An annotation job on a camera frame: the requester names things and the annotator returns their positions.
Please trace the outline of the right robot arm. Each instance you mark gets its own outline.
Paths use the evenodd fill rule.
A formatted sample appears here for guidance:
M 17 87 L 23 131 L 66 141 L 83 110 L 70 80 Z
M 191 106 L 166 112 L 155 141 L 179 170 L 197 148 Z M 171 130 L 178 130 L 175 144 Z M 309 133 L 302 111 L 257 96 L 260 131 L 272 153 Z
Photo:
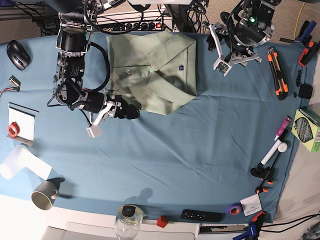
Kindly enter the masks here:
M 56 42 L 59 50 L 57 70 L 51 99 L 71 111 L 80 110 L 87 121 L 86 130 L 91 138 L 102 133 L 99 124 L 106 118 L 137 119 L 140 111 L 136 106 L 127 103 L 121 95 L 110 96 L 105 90 L 111 76 L 109 58 L 100 45 L 92 42 L 94 31 L 102 31 L 97 23 L 99 14 L 116 6 L 117 1 L 49 0 L 48 4 L 58 12 L 60 20 Z M 83 86 L 85 55 L 91 47 L 102 53 L 106 68 L 104 81 L 94 89 Z

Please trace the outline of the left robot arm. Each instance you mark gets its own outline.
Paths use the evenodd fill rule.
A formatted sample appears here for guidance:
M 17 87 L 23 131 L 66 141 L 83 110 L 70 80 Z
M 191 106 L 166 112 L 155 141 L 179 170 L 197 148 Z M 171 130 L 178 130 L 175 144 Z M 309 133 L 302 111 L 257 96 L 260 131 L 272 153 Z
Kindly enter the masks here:
M 262 62 L 254 48 L 267 43 L 274 34 L 272 19 L 280 0 L 241 0 L 230 12 L 221 12 L 222 23 L 203 22 L 210 34 L 208 50 L 217 51 L 213 69 L 226 76 L 234 65 Z

